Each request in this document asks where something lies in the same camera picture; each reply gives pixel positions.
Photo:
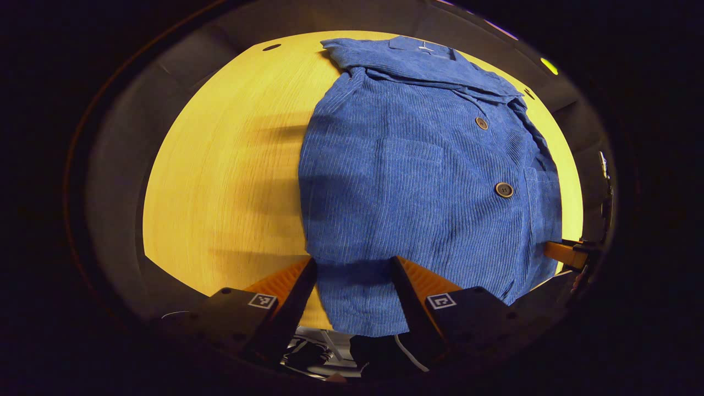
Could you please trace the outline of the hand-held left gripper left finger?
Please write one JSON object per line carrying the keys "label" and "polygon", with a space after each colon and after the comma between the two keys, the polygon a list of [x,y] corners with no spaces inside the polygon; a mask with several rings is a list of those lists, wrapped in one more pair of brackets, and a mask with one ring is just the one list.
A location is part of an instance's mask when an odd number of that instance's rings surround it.
{"label": "hand-held left gripper left finger", "polygon": [[244,290],[224,287],[186,312],[169,314],[162,329],[194,353],[277,364],[316,281],[317,264],[307,257]]}

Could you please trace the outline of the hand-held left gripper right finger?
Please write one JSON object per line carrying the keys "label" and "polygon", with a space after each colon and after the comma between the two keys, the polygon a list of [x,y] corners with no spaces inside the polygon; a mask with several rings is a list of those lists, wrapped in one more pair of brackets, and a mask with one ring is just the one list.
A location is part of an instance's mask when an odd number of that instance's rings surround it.
{"label": "hand-held left gripper right finger", "polygon": [[463,289],[400,256],[390,262],[410,334],[431,364],[497,364],[551,324],[547,316],[511,308],[483,287]]}

